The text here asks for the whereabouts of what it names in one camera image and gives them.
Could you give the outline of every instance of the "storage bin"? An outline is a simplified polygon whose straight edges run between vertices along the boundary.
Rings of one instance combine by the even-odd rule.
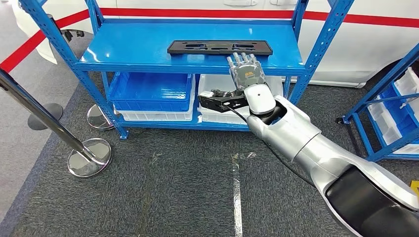
[[[384,142],[389,145],[402,137],[396,122],[388,110],[384,110],[376,119],[378,128],[382,133]]]
[[[116,72],[109,100],[118,111],[187,112],[192,74]]]
[[[386,110],[386,108],[383,102],[373,103],[368,106],[368,111],[370,112],[374,120],[377,120],[377,118],[384,112],[384,110]]]
[[[390,87],[380,95],[383,99],[395,96],[400,96],[400,93],[394,83],[392,83]],[[408,134],[413,129],[419,127],[419,122],[415,117],[415,113],[409,104],[402,106],[404,102],[406,102],[405,99],[384,101],[385,107],[390,112],[402,135]]]
[[[282,95],[283,87],[282,80],[280,77],[266,77],[266,82],[271,88],[272,94]],[[219,89],[222,91],[234,91],[236,86],[230,75],[213,75],[213,74],[201,74],[201,78],[198,85],[198,94],[203,91],[211,91],[213,89]],[[222,122],[222,123],[235,123],[235,124],[246,124],[240,117],[238,117],[232,111],[220,113],[218,111],[210,110],[201,107],[199,105],[198,110],[202,114],[202,121],[206,122]],[[238,113],[247,118],[250,115],[249,107],[245,106],[236,109]]]
[[[401,95],[410,95],[417,93],[419,88],[419,78],[413,71],[412,67],[409,67],[405,74],[394,82],[397,90]]]
[[[410,84],[413,80],[411,80],[410,82],[392,83],[390,87],[380,95],[380,97],[389,98],[389,97],[400,96],[401,93],[399,91],[399,88],[401,88],[402,91],[404,90],[403,93],[411,94],[412,90],[410,90],[409,92],[406,85]],[[413,129],[416,129],[419,127],[419,122],[417,119],[418,113],[415,113],[412,107],[414,106],[414,108],[417,109],[419,105],[419,100],[413,100],[407,103],[405,106],[403,106],[403,103],[405,102],[406,102],[406,99],[384,101],[385,110],[387,110],[389,114],[383,115],[385,118],[382,118],[380,123],[378,121],[376,122],[377,122],[378,127],[380,128],[380,131],[383,133],[383,139],[385,140],[386,144],[390,144],[396,141],[398,138],[401,138],[402,136],[407,135]],[[419,154],[419,141],[418,140],[413,141],[411,144],[408,144],[398,149],[397,151],[394,151],[393,153],[394,154]]]
[[[116,110],[115,113],[122,114],[125,121],[191,121],[195,101],[195,77],[192,77],[192,86],[189,91],[189,105],[186,112],[170,111],[123,111]]]
[[[394,82],[396,89],[401,95],[410,95],[419,92],[419,77],[411,67],[407,69],[405,74]],[[411,106],[416,120],[419,120],[419,98],[407,99]]]

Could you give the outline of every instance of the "gray carpet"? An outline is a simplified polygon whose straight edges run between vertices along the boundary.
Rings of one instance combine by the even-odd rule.
[[[99,74],[93,78],[100,81]],[[353,143],[348,129],[335,123],[365,92],[309,86],[299,107],[325,136],[365,155],[357,133]],[[112,164],[93,178],[76,178],[66,167],[71,149],[52,135],[0,225],[0,236],[234,236],[232,157],[237,155],[244,237],[351,236],[316,191],[251,133],[130,129],[129,139],[121,141],[116,131],[87,125],[92,104],[79,86],[63,122],[81,140],[106,139],[114,149]],[[380,163],[407,183],[419,179],[419,162]]]

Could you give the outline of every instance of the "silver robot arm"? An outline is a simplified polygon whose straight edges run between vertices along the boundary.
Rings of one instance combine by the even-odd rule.
[[[303,168],[338,223],[359,237],[419,237],[419,199],[405,183],[323,136],[284,97],[272,96],[254,55],[233,55],[236,64],[227,61],[249,105],[249,129]]]

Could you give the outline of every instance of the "blue plastic bin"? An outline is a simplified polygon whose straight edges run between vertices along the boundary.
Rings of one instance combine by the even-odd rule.
[[[116,72],[109,100],[121,111],[186,112],[192,74]]]
[[[388,87],[388,89],[380,95],[381,99],[395,96],[401,96],[401,94],[399,93],[393,82]],[[385,107],[388,109],[394,121],[396,122],[397,128],[399,129],[402,136],[407,135],[413,129],[419,127],[419,122],[416,119],[415,113],[413,112],[410,105],[407,104],[403,108],[400,108],[402,104],[405,102],[406,99],[384,101]]]

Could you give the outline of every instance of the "black plastic tray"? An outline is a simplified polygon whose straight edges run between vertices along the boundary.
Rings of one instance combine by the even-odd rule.
[[[170,54],[232,54],[247,53],[272,55],[273,51],[264,40],[174,40],[168,47]]]

